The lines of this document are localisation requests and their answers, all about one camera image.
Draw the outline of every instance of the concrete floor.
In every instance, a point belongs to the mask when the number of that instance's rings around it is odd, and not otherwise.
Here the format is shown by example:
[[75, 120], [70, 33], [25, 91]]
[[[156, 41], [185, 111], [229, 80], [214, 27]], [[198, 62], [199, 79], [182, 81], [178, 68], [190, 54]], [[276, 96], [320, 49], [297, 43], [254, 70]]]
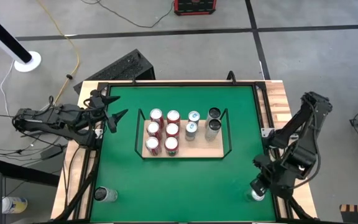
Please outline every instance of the concrete floor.
[[[123, 21], [98, 5], [80, 0], [44, 1], [65, 34], [98, 34], [150, 31]], [[143, 25], [151, 25], [165, 14], [171, 0], [104, 0], [103, 3]], [[251, 0], [258, 27], [299, 27], [358, 25], [356, 0]], [[14, 36], [58, 35], [53, 23], [33, 0], [0, 0], [0, 23]], [[210, 16], [177, 17], [171, 12], [151, 30], [250, 28], [243, 0], [218, 0]], [[331, 99], [328, 116], [318, 142], [322, 156], [319, 175], [311, 192], [322, 220], [341, 221], [339, 205], [358, 204], [358, 136], [348, 120], [358, 112], [358, 29], [263, 32], [259, 33], [271, 79], [283, 80], [293, 113], [305, 91], [316, 91]], [[238, 79], [262, 79], [257, 48], [252, 33], [166, 35], [77, 39], [81, 67], [69, 84], [61, 102], [76, 103], [72, 86], [133, 49], [139, 49], [154, 65], [157, 79], [222, 79], [233, 70]], [[65, 75], [75, 66], [75, 54], [66, 40], [24, 41], [28, 50], [42, 55], [42, 64], [30, 73], [13, 71], [5, 90], [9, 111], [40, 109], [49, 95], [56, 95]], [[0, 49], [0, 82], [11, 58]], [[0, 114], [5, 114], [0, 92]], [[31, 139], [19, 138], [10, 121], [0, 118], [0, 148], [26, 147]], [[20, 159], [37, 158], [39, 155]], [[22, 165], [23, 161], [1, 158]], [[36, 169], [52, 172], [62, 166], [62, 157], [40, 162]], [[15, 187], [7, 182], [7, 191]], [[15, 195], [31, 204], [23, 214], [7, 216], [7, 223], [25, 218], [46, 221], [56, 189], [25, 184]]]

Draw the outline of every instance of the red soda can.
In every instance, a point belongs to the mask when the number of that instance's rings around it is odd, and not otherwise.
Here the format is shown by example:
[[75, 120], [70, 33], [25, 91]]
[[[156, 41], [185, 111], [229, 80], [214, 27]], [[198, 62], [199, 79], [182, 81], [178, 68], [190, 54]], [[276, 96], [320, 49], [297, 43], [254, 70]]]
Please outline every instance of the red soda can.
[[150, 112], [150, 120], [157, 122], [160, 125], [160, 128], [164, 127], [164, 115], [160, 109], [152, 109]]
[[167, 135], [167, 138], [174, 137], [176, 139], [179, 138], [179, 127], [177, 124], [170, 123], [165, 128], [165, 134]]
[[153, 156], [157, 156], [161, 152], [160, 142], [156, 137], [149, 137], [146, 140], [146, 148]]
[[161, 129], [157, 122], [151, 122], [147, 126], [147, 133], [150, 137], [156, 137], [159, 141], [161, 140]]
[[175, 110], [171, 110], [167, 114], [167, 122], [168, 124], [176, 124], [178, 127], [180, 127], [180, 114], [179, 112]]
[[175, 156], [176, 154], [178, 154], [179, 142], [174, 137], [167, 138], [167, 140], [165, 140], [164, 145], [169, 156]]

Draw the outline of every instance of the red box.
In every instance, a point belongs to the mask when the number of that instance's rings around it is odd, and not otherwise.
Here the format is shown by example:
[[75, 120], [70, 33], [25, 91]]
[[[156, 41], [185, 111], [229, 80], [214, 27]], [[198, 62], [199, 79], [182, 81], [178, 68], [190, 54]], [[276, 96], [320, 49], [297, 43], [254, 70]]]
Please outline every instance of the red box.
[[178, 16], [208, 15], [215, 8], [216, 0], [175, 0], [175, 14]]

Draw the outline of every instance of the yellow cable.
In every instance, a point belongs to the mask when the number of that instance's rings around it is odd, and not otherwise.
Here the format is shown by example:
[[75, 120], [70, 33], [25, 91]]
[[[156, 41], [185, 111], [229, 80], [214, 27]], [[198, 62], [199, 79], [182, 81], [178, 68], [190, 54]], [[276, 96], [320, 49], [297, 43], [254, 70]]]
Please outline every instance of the yellow cable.
[[[78, 49], [75, 47], [74, 43], [67, 37], [63, 34], [63, 32], [60, 30], [59, 28], [59, 25], [56, 23], [56, 21], [53, 19], [52, 15], [49, 13], [48, 9], [44, 6], [44, 4], [42, 4], [42, 2], [40, 0], [36, 0], [38, 2], [38, 4], [42, 7], [42, 9], [44, 9], [44, 11], [48, 14], [50, 20], [52, 20], [52, 22], [55, 24], [55, 27], [57, 29], [57, 31], [59, 31], [59, 34], [64, 36], [64, 38], [66, 38], [70, 43], [71, 45], [73, 46], [74, 48], [74, 51], [75, 51], [75, 54], [77, 55], [77, 64], [75, 65], [75, 68], [73, 69], [73, 71], [70, 73], [70, 75], [72, 77], [74, 77], [78, 71], [78, 67], [80, 66], [80, 54], [78, 53]], [[66, 81], [64, 82], [62, 88], [60, 89], [59, 91], [59, 94], [55, 97], [55, 103], [57, 103], [57, 101], [59, 100], [59, 98], [61, 97], [63, 91], [65, 90], [68, 82], [70, 81], [69, 78], [66, 78]]]

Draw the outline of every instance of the black floor stripe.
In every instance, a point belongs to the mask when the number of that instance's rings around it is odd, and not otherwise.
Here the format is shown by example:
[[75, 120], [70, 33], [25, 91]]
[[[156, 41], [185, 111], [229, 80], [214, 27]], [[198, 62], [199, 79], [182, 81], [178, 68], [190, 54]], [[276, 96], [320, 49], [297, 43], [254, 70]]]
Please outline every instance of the black floor stripe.
[[[149, 31], [149, 32], [121, 32], [105, 34], [78, 34], [69, 37], [70, 39], [98, 39], [98, 38], [115, 38], [115, 37], [151, 37], [164, 35], [192, 35], [192, 34], [237, 34], [251, 32], [251, 28], [228, 28], [228, 29], [201, 29], [201, 30], [167, 30], [167, 31]], [[33, 36], [33, 37], [16, 37], [18, 41], [35, 41], [35, 40], [64, 40], [60, 35]]]
[[258, 32], [291, 32], [291, 31], [349, 30], [349, 29], [358, 29], [358, 25], [306, 26], [306, 27], [267, 27], [267, 28], [258, 28]]
[[262, 47], [262, 42], [260, 41], [258, 29], [256, 26], [254, 11], [252, 10], [251, 1], [246, 0], [246, 4], [247, 4], [249, 21], [251, 23], [252, 34], [254, 35], [256, 51], [258, 53], [260, 65], [262, 66], [262, 73], [263, 73], [264, 79], [270, 80], [270, 74], [269, 74], [269, 69], [267, 68], [267, 62], [266, 62], [266, 58], [265, 58], [264, 48]]

